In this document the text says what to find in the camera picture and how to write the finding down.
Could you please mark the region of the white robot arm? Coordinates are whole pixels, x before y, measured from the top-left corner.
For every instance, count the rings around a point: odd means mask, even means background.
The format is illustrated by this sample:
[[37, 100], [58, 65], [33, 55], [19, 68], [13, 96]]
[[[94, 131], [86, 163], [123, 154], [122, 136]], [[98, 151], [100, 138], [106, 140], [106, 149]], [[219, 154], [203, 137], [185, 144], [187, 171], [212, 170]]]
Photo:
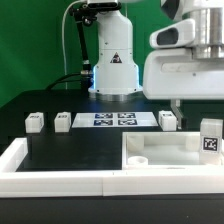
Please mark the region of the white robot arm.
[[150, 35], [143, 72], [133, 60], [132, 23], [118, 9], [123, 1], [87, 0], [97, 11], [99, 39], [91, 97], [224, 99], [224, 0], [160, 0], [174, 23]]

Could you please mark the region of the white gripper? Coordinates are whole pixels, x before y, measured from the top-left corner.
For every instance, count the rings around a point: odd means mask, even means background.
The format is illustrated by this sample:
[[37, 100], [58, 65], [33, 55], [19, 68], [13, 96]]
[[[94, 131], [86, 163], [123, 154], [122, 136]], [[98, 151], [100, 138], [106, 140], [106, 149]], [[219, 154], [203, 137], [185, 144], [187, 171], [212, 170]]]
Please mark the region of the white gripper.
[[185, 19], [153, 32], [143, 74], [148, 99], [172, 99], [170, 107], [177, 127], [184, 127], [179, 99], [224, 99], [224, 60], [195, 59], [196, 22]]

